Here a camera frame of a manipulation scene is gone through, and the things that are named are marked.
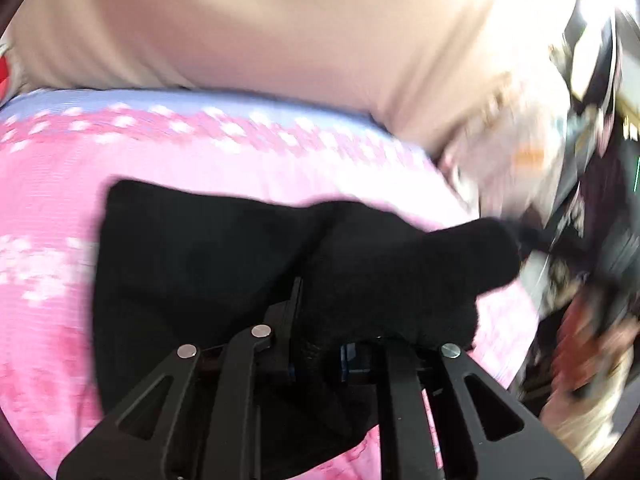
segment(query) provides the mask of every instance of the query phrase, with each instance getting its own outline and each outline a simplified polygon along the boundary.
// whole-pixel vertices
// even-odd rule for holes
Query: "light blue fabric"
[[[319,128],[346,127],[356,135],[375,132],[388,137],[364,114],[348,114],[312,105],[298,104],[241,92],[190,91],[190,90],[37,90],[17,96],[0,110],[0,121],[17,115],[30,116],[47,109],[59,113],[70,107],[95,112],[114,103],[122,102],[134,110],[149,110],[162,105],[177,114],[193,114],[205,107],[215,107],[232,117],[249,118],[261,112],[271,121],[284,127],[293,126],[296,118],[311,120]]]

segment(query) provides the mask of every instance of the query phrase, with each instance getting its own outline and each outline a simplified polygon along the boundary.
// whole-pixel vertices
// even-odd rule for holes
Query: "black fabric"
[[[102,406],[113,408],[181,344],[224,344],[261,322],[302,276],[297,389],[258,395],[266,478],[288,478],[376,423],[368,393],[345,398],[327,382],[325,356],[377,336],[468,348],[476,296],[518,269],[514,240],[490,219],[427,234],[361,203],[293,208],[121,181],[108,193],[93,300]]]

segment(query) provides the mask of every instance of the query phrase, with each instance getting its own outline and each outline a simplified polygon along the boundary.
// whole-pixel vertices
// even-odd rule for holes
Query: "screw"
[[[194,345],[182,345],[178,348],[178,357],[189,359],[198,353],[198,349]]]
[[[271,327],[269,325],[256,325],[251,329],[251,335],[254,337],[268,337],[271,335]]]
[[[460,347],[453,343],[446,343],[440,348],[442,355],[449,359],[455,359],[460,355]]]

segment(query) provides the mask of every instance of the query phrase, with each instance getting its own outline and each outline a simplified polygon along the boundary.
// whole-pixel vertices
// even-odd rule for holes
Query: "pink blanket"
[[[130,177],[194,192],[303,205],[356,198],[426,230],[469,220],[430,161],[379,135],[284,128],[204,108],[187,115],[114,104],[0,123],[0,406],[52,476],[100,420],[89,305],[106,187]],[[473,357],[503,385],[537,326],[517,283],[478,301]],[[380,478],[372,430],[304,480]]]

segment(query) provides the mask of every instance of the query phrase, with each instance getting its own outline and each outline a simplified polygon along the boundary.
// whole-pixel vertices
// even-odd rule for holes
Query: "beige fabric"
[[[26,0],[37,86],[239,88],[371,112],[439,152],[575,0]]]

